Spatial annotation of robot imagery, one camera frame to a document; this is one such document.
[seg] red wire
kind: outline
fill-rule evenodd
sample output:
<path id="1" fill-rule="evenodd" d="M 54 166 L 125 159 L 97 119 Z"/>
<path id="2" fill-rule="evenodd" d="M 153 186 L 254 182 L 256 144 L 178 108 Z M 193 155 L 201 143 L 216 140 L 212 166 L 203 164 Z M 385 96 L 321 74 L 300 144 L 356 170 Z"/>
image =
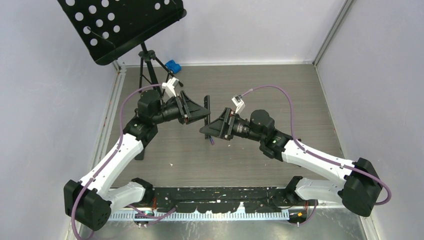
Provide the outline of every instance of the red wire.
<path id="1" fill-rule="evenodd" d="M 156 197 L 153 199 L 153 206 L 151 207 L 151 211 L 153 212 L 156 208 Z"/>
<path id="2" fill-rule="evenodd" d="M 308 206 L 309 206 L 309 203 L 308 203 L 308 201 L 306 201 L 305 202 L 305 212 L 306 212 L 306 214 L 308 214 Z"/>

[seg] white wall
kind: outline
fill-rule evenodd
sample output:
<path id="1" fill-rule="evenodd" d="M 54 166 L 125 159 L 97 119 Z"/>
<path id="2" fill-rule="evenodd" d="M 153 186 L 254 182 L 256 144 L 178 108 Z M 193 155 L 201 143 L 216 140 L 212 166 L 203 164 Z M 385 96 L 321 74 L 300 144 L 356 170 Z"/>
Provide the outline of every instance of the white wall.
<path id="1" fill-rule="evenodd" d="M 309 62 L 345 0 L 184 0 L 187 16 L 146 41 L 163 62 Z M 120 58 L 139 65 L 141 47 Z"/>
<path id="2" fill-rule="evenodd" d="M 64 239 L 63 187 L 91 167 L 116 71 L 38 0 L 2 3 L 0 73 L 0 239 Z"/>
<path id="3" fill-rule="evenodd" d="M 343 152 L 372 161 L 393 192 L 373 211 L 382 240 L 424 236 L 423 10 L 356 1 L 318 65 Z"/>

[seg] tripod leg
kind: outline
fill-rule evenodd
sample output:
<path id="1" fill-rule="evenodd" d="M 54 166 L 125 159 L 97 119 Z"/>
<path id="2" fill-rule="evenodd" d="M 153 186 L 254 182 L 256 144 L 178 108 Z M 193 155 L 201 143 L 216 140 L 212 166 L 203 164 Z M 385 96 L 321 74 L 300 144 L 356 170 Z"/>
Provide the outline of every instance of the tripod leg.
<path id="1" fill-rule="evenodd" d="M 148 74 L 150 75 L 150 81 L 152 84 L 159 84 L 158 79 L 156 78 L 155 70 L 153 69 L 152 61 L 146 61 Z M 160 94 L 162 97 L 162 91 L 161 88 L 158 86 L 155 86 L 154 89 Z"/>
<path id="2" fill-rule="evenodd" d="M 140 83 L 139 83 L 139 88 L 142 88 L 142 84 L 143 84 L 143 57 L 140 57 Z"/>
<path id="3" fill-rule="evenodd" d="M 168 75 L 171 75 L 172 77 L 174 77 L 175 78 L 175 75 L 167 68 L 167 66 L 165 66 L 162 62 L 161 62 L 161 60 L 159 60 L 157 57 L 154 59 L 154 60 L 156 60 L 156 62 L 158 62 L 161 66 L 162 66 L 162 68 L 163 69 L 165 69 L 165 71 L 167 71 L 168 72 Z M 182 87 L 182 86 L 184 86 L 184 84 L 182 83 L 182 82 L 180 82 L 180 81 L 178 81 L 178 84 L 179 84 L 179 86 L 180 87 Z"/>

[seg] cable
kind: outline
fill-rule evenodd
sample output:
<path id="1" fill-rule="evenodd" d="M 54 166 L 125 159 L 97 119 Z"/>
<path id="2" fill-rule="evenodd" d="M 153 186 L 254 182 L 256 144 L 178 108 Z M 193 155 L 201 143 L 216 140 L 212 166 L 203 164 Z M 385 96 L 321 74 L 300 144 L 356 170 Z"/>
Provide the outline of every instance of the cable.
<path id="1" fill-rule="evenodd" d="M 315 199 L 315 204 L 313 205 L 313 210 L 310 213 L 310 216 L 302 223 L 299 223 L 299 226 L 302 226 L 304 224 L 306 224 L 307 222 L 309 222 L 309 220 L 315 215 L 315 211 L 317 210 L 317 206 L 318 206 L 318 200 Z"/>
<path id="2" fill-rule="evenodd" d="M 167 212 L 163 216 L 151 216 L 151 215 L 144 214 L 142 211 L 138 210 L 138 208 L 136 208 L 133 205 L 128 205 L 128 207 L 134 209 L 138 213 L 138 215 L 141 216 L 141 217 L 148 218 L 148 219 L 157 219 L 157 220 L 162 220 L 162 219 L 168 217 L 169 215 L 171 215 L 173 212 L 176 211 L 176 208 L 174 207 L 173 209 L 171 209 L 169 212 Z"/>
<path id="3" fill-rule="evenodd" d="M 123 101 L 120 110 L 119 110 L 119 141 L 118 141 L 118 145 L 115 149 L 115 151 L 113 151 L 113 153 L 110 155 L 110 157 L 104 162 L 104 164 L 93 174 L 93 176 L 88 180 L 87 184 L 82 188 L 82 190 L 79 192 L 78 196 L 75 199 L 75 203 L 72 206 L 72 211 L 70 214 L 70 223 L 72 226 L 72 232 L 75 235 L 77 240 L 88 240 L 90 239 L 93 234 L 91 233 L 91 235 L 88 238 L 82 238 L 80 236 L 80 234 L 78 233 L 77 230 L 77 225 L 76 225 L 76 219 L 75 219 L 75 215 L 77 212 L 77 207 L 78 204 L 80 203 L 81 197 L 83 196 L 84 192 L 87 190 L 87 188 L 89 187 L 89 185 L 96 179 L 96 177 L 100 174 L 100 172 L 108 165 L 108 163 L 114 158 L 114 156 L 118 153 L 119 149 L 121 148 L 122 142 L 123 142 L 123 137 L 124 137 L 124 129 L 123 129 L 123 125 L 122 125 L 122 118 L 123 118 L 123 110 L 124 110 L 124 106 L 125 104 L 128 102 L 128 100 L 134 96 L 135 94 L 138 94 L 139 92 L 148 89 L 148 88 L 153 88 L 153 87 L 159 87 L 161 86 L 160 84 L 152 84 L 149 86 L 144 86 L 140 89 L 137 89 L 136 91 L 134 91 L 133 93 L 131 93 L 130 95 L 128 95 L 125 100 Z"/>
<path id="4" fill-rule="evenodd" d="M 374 181 L 376 181 L 377 183 L 379 183 L 381 186 L 383 186 L 383 188 L 385 188 L 385 190 L 387 191 L 387 197 L 386 197 L 386 199 L 385 200 L 383 200 L 383 201 L 381 201 L 381 202 L 376 202 L 375 203 L 375 205 L 383 205 L 383 204 L 386 204 L 386 203 L 388 203 L 389 201 L 390 201 L 390 199 L 392 199 L 392 191 L 390 190 L 390 188 L 389 188 L 389 186 L 387 186 L 387 184 L 385 184 L 382 180 L 380 180 L 378 177 L 376 177 L 376 176 L 374 176 L 374 175 L 371 175 L 371 174 L 369 174 L 368 172 L 365 172 L 365 171 L 362 171 L 362 170 L 360 170 L 360 169 L 358 169 L 358 168 L 355 168 L 355 167 L 351 167 L 351 166 L 346 166 L 346 165 L 342 165 L 342 164 L 340 164 L 339 162 L 336 162 L 336 161 L 333 161 L 333 160 L 330 160 L 330 159 L 327 159 L 327 158 L 325 158 L 325 157 L 323 157 L 323 156 L 320 156 L 320 155 L 318 155 L 318 154 L 316 154 L 316 153 L 314 153 L 314 152 L 311 152 L 311 151 L 309 151 L 309 150 L 306 150 L 303 146 L 302 146 L 302 144 L 298 141 L 298 138 L 295 136 L 295 121 L 294 121 L 294 113 L 293 113 L 293 102 L 292 102 L 292 99 L 290 98 L 290 96 L 287 94 L 287 92 L 286 91 L 284 91 L 281 87 L 279 87 L 279 86 L 276 86 L 276 85 L 271 85 L 271 84 L 269 84 L 269 85 L 263 85 L 263 86 L 258 86 L 258 87 L 255 87 L 255 88 L 251 88 L 251 89 L 249 89 L 247 92 L 245 92 L 245 93 L 243 93 L 241 96 L 242 97 L 244 97 L 244 96 L 246 96 L 247 94 L 249 94 L 249 93 L 251 93 L 251 92 L 253 92 L 253 91 L 255 91 L 255 90 L 258 90 L 258 89 L 262 89 L 262 88 L 275 88 L 275 89 L 278 89 L 278 90 L 280 90 L 284 95 L 285 95 L 285 97 L 287 98 L 287 100 L 288 100 L 288 104 L 290 105 L 290 128 L 291 128 L 291 136 L 293 137 L 293 141 L 296 143 L 296 145 L 302 150 L 302 151 L 304 151 L 304 152 L 306 152 L 306 153 L 308 153 L 309 155 L 311 155 L 311 156 L 313 156 L 313 157 L 315 157 L 315 158 L 318 158 L 318 159 L 320 159 L 320 160 L 323 160 L 323 161 L 325 161 L 325 162 L 327 162 L 327 163 L 329 163 L 329 164 L 333 164 L 333 165 L 336 165 L 336 166 L 338 166 L 338 167 L 341 167 L 341 168 L 347 168 L 347 169 L 349 169 L 349 170 L 351 170 L 351 171 L 354 171 L 354 172 L 357 172 L 357 173 L 359 173 L 359 174 L 362 174 L 362 175 L 364 175 L 364 176 L 367 176 L 368 178 L 370 178 L 370 179 L 372 179 L 372 180 L 374 180 Z"/>
<path id="5" fill-rule="evenodd" d="M 280 207 L 279 209 L 281 209 L 281 210 L 287 210 L 287 209 L 292 208 L 293 206 L 294 206 L 294 204 L 293 204 L 293 205 L 291 205 L 291 206 L 289 206 L 289 207 L 286 207 L 286 208 L 282 208 L 282 207 Z"/>

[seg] black plastic cover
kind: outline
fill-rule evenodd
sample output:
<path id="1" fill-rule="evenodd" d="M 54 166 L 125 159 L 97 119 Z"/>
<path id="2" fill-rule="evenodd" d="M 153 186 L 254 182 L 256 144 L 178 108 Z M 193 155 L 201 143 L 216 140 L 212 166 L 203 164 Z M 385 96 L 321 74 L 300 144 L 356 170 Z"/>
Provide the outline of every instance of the black plastic cover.
<path id="1" fill-rule="evenodd" d="M 71 217 L 72 207 L 83 186 L 69 180 L 63 188 L 65 213 Z M 111 215 L 111 202 L 104 200 L 96 191 L 87 189 L 78 203 L 75 219 L 93 231 L 101 229 Z"/>
<path id="2" fill-rule="evenodd" d="M 359 158 L 355 163 L 355 168 L 379 178 L 371 162 L 364 158 Z M 348 210 L 357 215 L 369 217 L 381 191 L 382 186 L 376 181 L 352 171 L 346 177 L 343 190 L 339 191 L 338 194 L 342 198 L 341 202 Z"/>

